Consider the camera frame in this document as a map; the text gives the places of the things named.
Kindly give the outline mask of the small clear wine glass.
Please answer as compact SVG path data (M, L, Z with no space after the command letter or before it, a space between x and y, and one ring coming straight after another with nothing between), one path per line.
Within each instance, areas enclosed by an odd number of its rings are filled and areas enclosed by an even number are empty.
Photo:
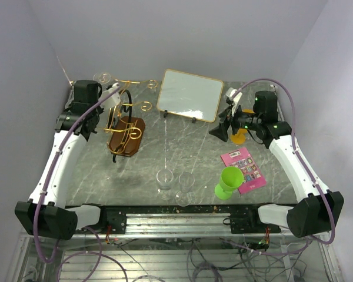
M178 178L180 190L175 195L176 203L181 207L189 206L192 202L191 189L195 183L192 173L182 172Z

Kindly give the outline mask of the large clear wine glass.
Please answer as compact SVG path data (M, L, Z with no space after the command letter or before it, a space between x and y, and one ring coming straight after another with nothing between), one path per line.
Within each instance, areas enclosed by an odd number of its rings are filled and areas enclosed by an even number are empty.
M102 90L108 90L112 87L112 76L109 73L101 72L93 76L93 80L102 86Z

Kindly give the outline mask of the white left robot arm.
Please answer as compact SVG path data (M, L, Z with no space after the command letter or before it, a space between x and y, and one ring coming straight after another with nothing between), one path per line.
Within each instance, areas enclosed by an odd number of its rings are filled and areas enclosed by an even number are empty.
M88 226L94 233L108 227L108 218L95 204L66 208L66 194L79 155L99 122L102 109L91 107L102 95L94 80L78 80L73 99L58 116L54 143L44 172L27 202L18 202L15 215L26 232L57 240L69 240L76 229Z

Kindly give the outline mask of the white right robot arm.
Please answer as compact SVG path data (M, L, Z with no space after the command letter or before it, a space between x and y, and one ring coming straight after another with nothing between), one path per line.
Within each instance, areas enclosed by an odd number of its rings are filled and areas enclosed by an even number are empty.
M258 233L269 224L289 229L297 237L314 237L330 232L333 236L344 205L340 192L332 192L317 176L297 144L291 126L279 119L278 99L275 92L259 91L255 94L251 113L242 110L242 93L230 89L226 93L227 108L219 116L218 126L209 131L227 142L228 130L255 132L279 161L292 184L297 199L295 206L262 204L257 213L248 217L248 227Z

